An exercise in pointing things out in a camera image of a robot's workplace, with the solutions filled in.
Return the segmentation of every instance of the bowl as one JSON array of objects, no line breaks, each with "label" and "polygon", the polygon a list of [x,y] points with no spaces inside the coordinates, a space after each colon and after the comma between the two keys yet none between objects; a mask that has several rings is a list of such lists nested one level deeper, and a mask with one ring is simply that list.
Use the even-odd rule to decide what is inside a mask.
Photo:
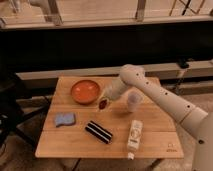
[{"label": "bowl", "polygon": [[100,86],[92,80],[81,80],[71,88],[73,100],[79,104],[90,104],[98,99]]}]

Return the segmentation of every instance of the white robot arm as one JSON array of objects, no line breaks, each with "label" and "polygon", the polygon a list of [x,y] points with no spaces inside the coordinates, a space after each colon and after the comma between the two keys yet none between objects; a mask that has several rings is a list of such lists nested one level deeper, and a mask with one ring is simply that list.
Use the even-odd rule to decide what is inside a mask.
[{"label": "white robot arm", "polygon": [[131,86],[143,91],[197,140],[192,170],[212,171],[212,115],[152,83],[145,77],[144,69],[134,65],[124,65],[121,68],[118,79],[105,89],[104,96],[116,100]]}]

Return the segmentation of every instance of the sponge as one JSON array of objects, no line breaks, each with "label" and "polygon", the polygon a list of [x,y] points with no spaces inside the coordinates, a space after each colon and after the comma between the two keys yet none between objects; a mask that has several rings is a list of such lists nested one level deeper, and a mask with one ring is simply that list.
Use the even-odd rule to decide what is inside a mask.
[{"label": "sponge", "polygon": [[76,123],[75,114],[67,113],[67,114],[57,114],[55,117],[55,126],[70,126]]}]

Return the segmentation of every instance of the white tube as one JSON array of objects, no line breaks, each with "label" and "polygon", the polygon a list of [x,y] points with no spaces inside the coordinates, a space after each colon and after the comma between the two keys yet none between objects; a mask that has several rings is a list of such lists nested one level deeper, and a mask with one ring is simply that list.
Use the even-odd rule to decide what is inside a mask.
[{"label": "white tube", "polygon": [[129,150],[127,158],[134,159],[134,152],[139,149],[143,123],[133,120],[129,132],[127,149]]}]

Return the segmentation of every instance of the table top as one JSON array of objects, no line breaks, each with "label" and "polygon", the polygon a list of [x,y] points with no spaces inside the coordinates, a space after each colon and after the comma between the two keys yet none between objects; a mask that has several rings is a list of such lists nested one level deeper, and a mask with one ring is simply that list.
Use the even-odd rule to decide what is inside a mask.
[{"label": "table top", "polygon": [[[73,101],[70,89],[79,80],[96,81],[101,90],[115,77],[60,77],[48,111],[43,131],[36,149],[36,157],[47,158],[126,158],[127,140],[133,119],[143,122],[139,149],[135,158],[182,158],[183,151],[172,118],[151,99],[136,88],[130,88],[122,97],[106,109],[98,109],[98,100],[90,105]],[[160,85],[157,78],[150,81]],[[143,101],[134,113],[126,109],[130,91],[141,93]],[[55,127],[57,113],[76,114],[73,126]],[[113,134],[105,144],[85,131],[89,121],[94,121]]]}]

